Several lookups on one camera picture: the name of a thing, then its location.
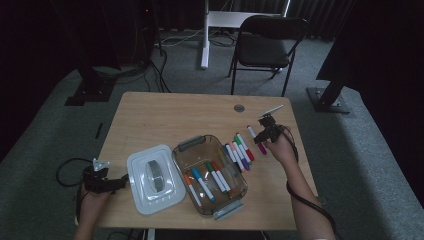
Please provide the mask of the smoky clear plastic storage box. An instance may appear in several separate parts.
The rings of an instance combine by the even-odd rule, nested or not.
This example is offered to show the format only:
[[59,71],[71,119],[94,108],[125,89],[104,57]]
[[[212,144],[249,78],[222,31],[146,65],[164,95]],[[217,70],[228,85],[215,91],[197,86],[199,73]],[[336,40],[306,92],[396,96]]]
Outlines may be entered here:
[[[188,196],[192,200],[194,207],[199,214],[213,217],[215,220],[222,220],[239,211],[243,207],[241,199],[246,195],[248,185],[242,176],[239,168],[233,163],[224,149],[224,145],[213,135],[196,136],[181,142],[172,152],[172,157],[177,170],[182,177],[183,183],[188,191]],[[224,195],[212,174],[206,167],[207,161],[214,161],[229,187],[231,193]],[[196,168],[201,174],[205,184],[215,197],[215,202],[211,202],[201,185],[194,178],[191,169]],[[201,201],[199,207],[185,182],[183,174],[187,174],[191,180],[194,190]]]

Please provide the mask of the person's left hand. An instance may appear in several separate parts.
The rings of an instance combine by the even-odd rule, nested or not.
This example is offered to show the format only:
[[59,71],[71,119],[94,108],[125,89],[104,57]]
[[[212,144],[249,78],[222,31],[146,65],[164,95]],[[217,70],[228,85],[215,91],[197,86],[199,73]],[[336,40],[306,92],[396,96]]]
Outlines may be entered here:
[[102,212],[102,209],[105,207],[110,195],[110,192],[83,192],[80,204],[80,219],[96,219]]

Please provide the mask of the brown capped marker pen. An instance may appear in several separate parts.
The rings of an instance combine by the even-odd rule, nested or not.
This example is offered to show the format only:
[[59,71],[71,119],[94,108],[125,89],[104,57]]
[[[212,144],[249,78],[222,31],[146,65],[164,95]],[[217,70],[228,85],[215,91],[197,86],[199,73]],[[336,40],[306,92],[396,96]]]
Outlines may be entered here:
[[212,164],[215,172],[217,173],[218,177],[220,178],[220,181],[221,181],[222,185],[224,186],[225,190],[227,191],[227,193],[229,195],[231,193],[231,188],[229,187],[229,185],[228,185],[227,181],[225,180],[224,176],[222,175],[222,173],[221,173],[218,165],[214,161],[212,161],[211,164]]

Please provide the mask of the magenta capped marker pen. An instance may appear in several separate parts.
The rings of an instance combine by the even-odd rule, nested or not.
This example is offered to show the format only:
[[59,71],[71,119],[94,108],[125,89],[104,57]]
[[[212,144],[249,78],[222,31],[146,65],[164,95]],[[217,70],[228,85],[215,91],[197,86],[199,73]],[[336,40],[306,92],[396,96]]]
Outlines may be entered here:
[[[247,125],[247,129],[248,129],[252,139],[255,140],[257,135],[256,135],[256,132],[254,131],[254,129],[250,125]],[[258,147],[258,149],[262,153],[262,155],[267,155],[267,150],[265,149],[265,147],[262,143],[256,143],[255,141],[254,141],[254,143],[256,144],[256,146]]]

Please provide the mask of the black stand base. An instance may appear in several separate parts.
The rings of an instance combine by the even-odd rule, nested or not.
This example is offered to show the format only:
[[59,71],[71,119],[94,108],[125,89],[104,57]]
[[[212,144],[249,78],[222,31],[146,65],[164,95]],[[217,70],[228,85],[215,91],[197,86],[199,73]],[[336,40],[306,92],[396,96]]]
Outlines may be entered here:
[[330,81],[326,88],[310,87],[306,91],[316,112],[348,115],[350,108],[341,96],[344,81]]
[[77,68],[82,80],[73,96],[67,98],[66,106],[83,106],[86,102],[108,102],[117,79],[103,76],[90,65]]

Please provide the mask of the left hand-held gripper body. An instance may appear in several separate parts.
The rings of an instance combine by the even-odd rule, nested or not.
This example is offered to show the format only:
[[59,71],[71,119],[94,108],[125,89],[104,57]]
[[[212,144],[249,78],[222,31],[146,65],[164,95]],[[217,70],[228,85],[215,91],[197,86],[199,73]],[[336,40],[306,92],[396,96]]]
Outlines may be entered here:
[[112,192],[114,190],[111,181],[101,179],[102,171],[109,170],[109,165],[109,162],[102,162],[96,158],[92,160],[92,164],[83,171],[83,183],[86,190],[94,193]]

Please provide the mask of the light blue capped marker pen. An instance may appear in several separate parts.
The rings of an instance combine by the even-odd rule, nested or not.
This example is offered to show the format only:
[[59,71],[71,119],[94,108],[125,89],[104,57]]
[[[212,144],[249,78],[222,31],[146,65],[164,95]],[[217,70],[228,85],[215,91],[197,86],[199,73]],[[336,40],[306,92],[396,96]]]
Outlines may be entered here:
[[208,198],[210,199],[211,202],[215,202],[215,197],[212,194],[212,192],[209,190],[209,188],[207,187],[207,185],[205,184],[201,174],[199,173],[199,171],[196,168],[192,168],[191,172],[194,176],[194,178],[198,181],[198,183],[201,185],[201,187],[203,188],[204,192],[206,193],[206,195],[208,196]]

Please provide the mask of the black folding chair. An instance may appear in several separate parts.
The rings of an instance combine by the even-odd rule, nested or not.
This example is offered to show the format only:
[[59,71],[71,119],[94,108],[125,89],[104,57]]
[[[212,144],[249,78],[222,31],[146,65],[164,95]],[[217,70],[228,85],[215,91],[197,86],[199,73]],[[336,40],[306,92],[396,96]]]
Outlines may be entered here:
[[234,93],[238,71],[271,72],[288,68],[281,96],[285,95],[294,63],[296,48],[305,38],[309,24],[303,18],[254,15],[243,21],[228,72]]

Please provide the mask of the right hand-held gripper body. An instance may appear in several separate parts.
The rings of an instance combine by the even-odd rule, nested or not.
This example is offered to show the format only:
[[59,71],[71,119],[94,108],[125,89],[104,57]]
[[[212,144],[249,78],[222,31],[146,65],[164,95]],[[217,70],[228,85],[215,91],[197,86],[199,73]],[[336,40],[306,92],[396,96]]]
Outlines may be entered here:
[[282,108],[282,105],[272,108],[270,110],[267,110],[259,119],[259,123],[261,126],[266,127],[266,132],[264,134],[261,134],[261,132],[258,135],[266,135],[269,137],[268,140],[270,140],[272,143],[275,143],[279,137],[280,134],[283,133],[283,130],[281,129],[281,126],[276,123],[276,120],[272,117],[272,114],[276,111],[280,110]]

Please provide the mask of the row of coloured markers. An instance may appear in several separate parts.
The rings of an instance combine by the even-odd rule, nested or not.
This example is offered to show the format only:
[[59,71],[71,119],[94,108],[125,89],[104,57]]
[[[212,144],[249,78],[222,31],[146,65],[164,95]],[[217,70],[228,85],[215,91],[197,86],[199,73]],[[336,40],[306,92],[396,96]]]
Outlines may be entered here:
[[233,140],[224,145],[224,149],[241,172],[251,169],[254,156],[240,133],[236,133]]

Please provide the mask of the orange capped marker pen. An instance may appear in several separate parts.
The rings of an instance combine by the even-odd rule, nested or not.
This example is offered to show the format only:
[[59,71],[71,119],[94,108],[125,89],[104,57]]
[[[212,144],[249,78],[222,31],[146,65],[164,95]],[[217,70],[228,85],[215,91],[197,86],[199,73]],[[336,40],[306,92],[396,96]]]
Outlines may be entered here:
[[185,179],[186,184],[189,187],[189,190],[190,190],[191,194],[193,195],[193,198],[194,198],[196,204],[199,207],[202,207],[201,201],[199,200],[199,198],[198,198],[198,196],[197,196],[197,194],[196,194],[196,192],[194,190],[194,187],[193,187],[193,185],[191,183],[191,180],[190,180],[189,176],[187,174],[183,174],[183,176],[184,176],[184,179]]

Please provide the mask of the person's right hand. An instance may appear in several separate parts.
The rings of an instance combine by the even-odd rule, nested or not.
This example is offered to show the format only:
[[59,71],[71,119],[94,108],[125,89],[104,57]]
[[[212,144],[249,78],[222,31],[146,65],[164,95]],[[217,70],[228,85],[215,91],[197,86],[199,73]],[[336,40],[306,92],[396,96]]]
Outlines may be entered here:
[[288,130],[284,130],[275,142],[266,141],[265,146],[283,167],[293,165],[297,162],[293,142]]

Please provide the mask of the dark green capped marker pen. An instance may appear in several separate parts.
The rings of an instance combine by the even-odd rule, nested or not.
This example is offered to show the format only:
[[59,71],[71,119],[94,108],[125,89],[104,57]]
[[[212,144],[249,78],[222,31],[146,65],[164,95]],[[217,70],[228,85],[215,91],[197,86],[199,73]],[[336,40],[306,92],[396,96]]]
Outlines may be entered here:
[[218,175],[217,175],[217,173],[216,173],[215,169],[213,168],[213,166],[212,166],[212,164],[211,164],[211,162],[210,162],[210,161],[207,161],[207,162],[206,162],[206,167],[207,167],[208,171],[212,174],[212,177],[213,177],[213,178],[214,178],[214,180],[216,181],[216,183],[217,183],[217,185],[218,185],[218,187],[219,187],[220,191],[221,191],[224,195],[227,195],[227,190],[226,190],[226,188],[224,187],[224,185],[222,184],[222,182],[221,182],[220,178],[218,177]]

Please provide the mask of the white desk frame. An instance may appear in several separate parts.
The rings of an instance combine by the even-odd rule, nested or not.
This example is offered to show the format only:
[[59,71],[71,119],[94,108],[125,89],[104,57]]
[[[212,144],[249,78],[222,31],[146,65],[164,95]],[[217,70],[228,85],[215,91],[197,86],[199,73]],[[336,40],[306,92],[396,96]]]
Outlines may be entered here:
[[209,28],[239,28],[244,20],[255,15],[255,12],[213,11],[209,9],[209,1],[210,0],[204,0],[204,36],[201,58],[202,69],[207,69],[209,66]]

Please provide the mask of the white lid with grey handle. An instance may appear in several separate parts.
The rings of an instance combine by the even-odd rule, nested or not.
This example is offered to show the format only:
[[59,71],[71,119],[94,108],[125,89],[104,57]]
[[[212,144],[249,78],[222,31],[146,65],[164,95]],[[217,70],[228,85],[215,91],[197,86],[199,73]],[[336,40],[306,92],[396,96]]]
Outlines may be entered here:
[[167,145],[133,153],[127,171],[137,211],[142,215],[158,213],[181,202],[185,186]]

